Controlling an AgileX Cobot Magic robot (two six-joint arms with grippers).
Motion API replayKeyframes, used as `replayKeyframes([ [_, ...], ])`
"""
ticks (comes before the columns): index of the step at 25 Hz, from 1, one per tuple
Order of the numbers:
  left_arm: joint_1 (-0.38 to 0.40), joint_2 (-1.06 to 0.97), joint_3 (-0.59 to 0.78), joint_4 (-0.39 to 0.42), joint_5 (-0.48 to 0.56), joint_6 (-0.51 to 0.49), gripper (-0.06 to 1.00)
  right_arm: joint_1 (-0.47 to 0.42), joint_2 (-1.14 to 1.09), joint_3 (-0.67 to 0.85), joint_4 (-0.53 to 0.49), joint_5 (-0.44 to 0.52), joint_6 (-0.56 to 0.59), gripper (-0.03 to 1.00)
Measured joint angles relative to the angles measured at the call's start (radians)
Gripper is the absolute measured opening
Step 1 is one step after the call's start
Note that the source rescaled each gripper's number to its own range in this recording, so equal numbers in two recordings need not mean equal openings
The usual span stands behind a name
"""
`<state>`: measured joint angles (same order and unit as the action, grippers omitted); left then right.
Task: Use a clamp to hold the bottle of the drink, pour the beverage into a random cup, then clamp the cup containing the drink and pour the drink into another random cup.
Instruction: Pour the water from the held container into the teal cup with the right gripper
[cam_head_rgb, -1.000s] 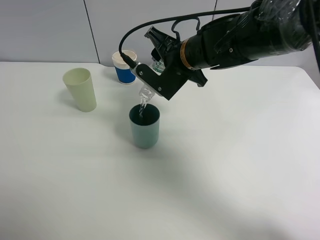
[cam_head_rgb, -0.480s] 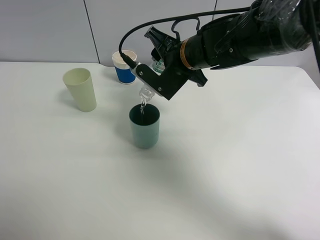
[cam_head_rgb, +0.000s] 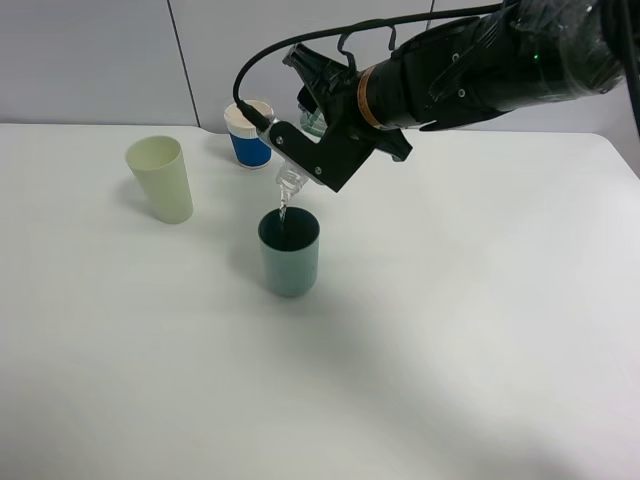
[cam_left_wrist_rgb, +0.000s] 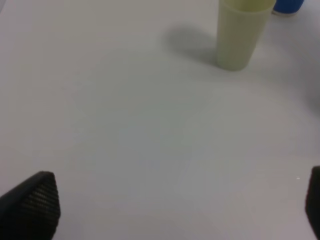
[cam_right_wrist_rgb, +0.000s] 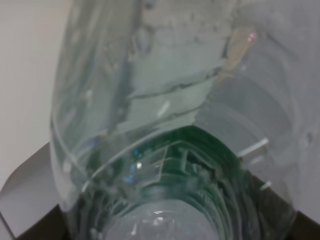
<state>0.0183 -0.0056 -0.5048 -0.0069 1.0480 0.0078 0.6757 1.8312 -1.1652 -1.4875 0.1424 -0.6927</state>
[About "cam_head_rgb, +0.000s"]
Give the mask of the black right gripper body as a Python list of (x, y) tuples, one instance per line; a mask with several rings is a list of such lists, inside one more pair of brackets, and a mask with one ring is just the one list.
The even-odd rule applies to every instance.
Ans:
[(374, 151), (403, 162), (412, 151), (404, 135), (370, 125), (360, 111), (358, 86), (360, 72), (355, 55), (341, 50), (345, 64), (322, 55), (303, 43), (287, 52), (283, 63), (293, 68), (303, 82), (299, 103), (322, 113), (326, 130), (321, 144), (330, 156), (363, 162)]

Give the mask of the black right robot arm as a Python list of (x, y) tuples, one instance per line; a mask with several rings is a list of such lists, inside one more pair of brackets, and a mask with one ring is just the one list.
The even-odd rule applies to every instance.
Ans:
[(365, 69), (303, 44), (284, 62), (302, 80), (299, 103), (323, 114), (331, 136), (401, 161), (406, 128), (448, 130), (609, 92), (638, 34), (635, 1), (506, 1), (419, 34)]

